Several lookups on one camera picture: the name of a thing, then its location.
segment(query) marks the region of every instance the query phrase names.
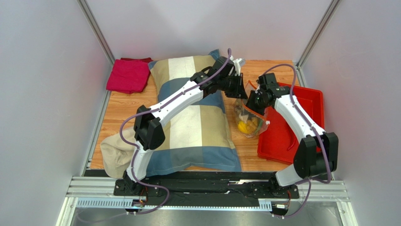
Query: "folded red towel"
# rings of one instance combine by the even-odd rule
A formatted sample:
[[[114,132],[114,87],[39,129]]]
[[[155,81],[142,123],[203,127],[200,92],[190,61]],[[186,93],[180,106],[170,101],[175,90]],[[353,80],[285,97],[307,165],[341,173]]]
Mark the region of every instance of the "folded red towel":
[[[148,82],[150,61],[152,61],[150,58],[116,60],[106,89],[128,94],[142,92]]]

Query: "striped cushion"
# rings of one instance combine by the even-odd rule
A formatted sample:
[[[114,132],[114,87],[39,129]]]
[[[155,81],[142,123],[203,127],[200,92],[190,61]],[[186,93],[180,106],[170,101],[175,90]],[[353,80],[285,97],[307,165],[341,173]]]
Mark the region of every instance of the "striped cushion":
[[[207,56],[149,63],[158,101],[163,101],[180,89],[195,72],[212,66],[219,56],[218,50],[215,50]],[[169,174],[189,166],[241,171],[220,91],[185,108],[163,130],[166,140],[153,153],[147,176]]]

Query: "gray wall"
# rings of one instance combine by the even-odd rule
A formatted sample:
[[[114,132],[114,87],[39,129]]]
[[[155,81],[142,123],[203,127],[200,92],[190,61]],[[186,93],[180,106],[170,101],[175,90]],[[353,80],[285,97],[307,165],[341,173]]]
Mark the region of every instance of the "gray wall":
[[[0,225],[54,225],[111,65],[76,1],[0,5]]]
[[[116,58],[298,60],[330,0],[88,0]]]
[[[401,2],[344,0],[304,66],[360,225],[400,225]]]

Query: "red plastic bin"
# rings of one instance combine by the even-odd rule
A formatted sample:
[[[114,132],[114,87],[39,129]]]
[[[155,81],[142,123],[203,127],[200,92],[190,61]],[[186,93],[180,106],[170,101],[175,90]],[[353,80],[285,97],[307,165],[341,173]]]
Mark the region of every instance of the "red plastic bin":
[[[323,93],[319,90],[295,86],[294,95],[306,113],[324,128]],[[298,140],[284,118],[276,110],[269,107],[267,120],[270,125],[259,135],[257,155],[259,158],[293,163],[298,149]]]

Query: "plastic bag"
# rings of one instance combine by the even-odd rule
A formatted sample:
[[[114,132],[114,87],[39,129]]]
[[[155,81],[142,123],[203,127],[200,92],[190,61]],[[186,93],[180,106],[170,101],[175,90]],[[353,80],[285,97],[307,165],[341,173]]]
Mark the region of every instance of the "plastic bag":
[[[256,90],[256,87],[248,81],[245,86],[245,91],[249,95],[251,90]],[[238,130],[246,137],[255,137],[266,131],[269,126],[267,118],[267,109],[265,114],[260,115],[251,109],[246,107],[247,100],[236,99],[233,107],[235,113],[235,121],[237,123]]]

